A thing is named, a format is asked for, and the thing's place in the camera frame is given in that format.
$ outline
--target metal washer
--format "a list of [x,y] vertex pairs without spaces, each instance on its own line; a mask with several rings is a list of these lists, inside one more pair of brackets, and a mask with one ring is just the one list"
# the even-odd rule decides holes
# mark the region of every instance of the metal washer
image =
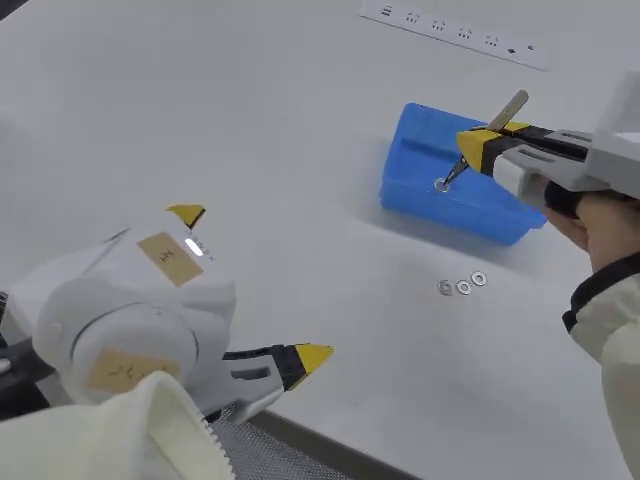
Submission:
[[479,287],[484,287],[487,284],[487,276],[482,272],[474,272],[471,274],[471,281]]
[[466,280],[459,280],[458,283],[456,283],[456,290],[462,295],[469,295],[471,293],[471,284]]

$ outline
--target white fabric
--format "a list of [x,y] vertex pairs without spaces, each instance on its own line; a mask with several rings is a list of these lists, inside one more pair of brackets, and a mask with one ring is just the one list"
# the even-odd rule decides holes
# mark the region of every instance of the white fabric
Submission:
[[640,480],[640,275],[593,298],[571,336],[602,366],[613,430],[631,474]]
[[96,406],[0,423],[3,480],[234,480],[187,392],[155,372]]

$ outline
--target metal mesh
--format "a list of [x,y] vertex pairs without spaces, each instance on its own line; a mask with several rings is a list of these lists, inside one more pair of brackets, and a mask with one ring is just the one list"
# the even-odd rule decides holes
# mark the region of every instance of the metal mesh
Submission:
[[264,430],[222,418],[211,424],[238,480],[350,480]]

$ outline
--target small metal washer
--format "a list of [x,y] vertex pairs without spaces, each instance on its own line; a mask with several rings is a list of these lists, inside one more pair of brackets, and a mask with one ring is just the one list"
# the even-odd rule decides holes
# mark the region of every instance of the small metal washer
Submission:
[[433,182],[433,188],[436,189],[436,192],[447,193],[449,191],[449,185],[444,184],[444,178],[436,178],[436,181]]
[[471,284],[466,280],[459,280],[456,283],[456,290],[462,295],[469,295],[471,293]]
[[484,287],[487,284],[487,276],[482,272],[474,272],[471,274],[471,281],[479,287]]

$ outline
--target beige label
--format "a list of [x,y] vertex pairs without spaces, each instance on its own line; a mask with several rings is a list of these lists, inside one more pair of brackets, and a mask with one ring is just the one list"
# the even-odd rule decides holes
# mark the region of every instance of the beige label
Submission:
[[180,366],[170,360],[139,357],[117,350],[103,349],[93,362],[86,386],[96,390],[124,393],[156,370],[162,370],[175,377],[180,373]]
[[167,232],[147,237],[138,246],[176,287],[202,273],[202,268]]

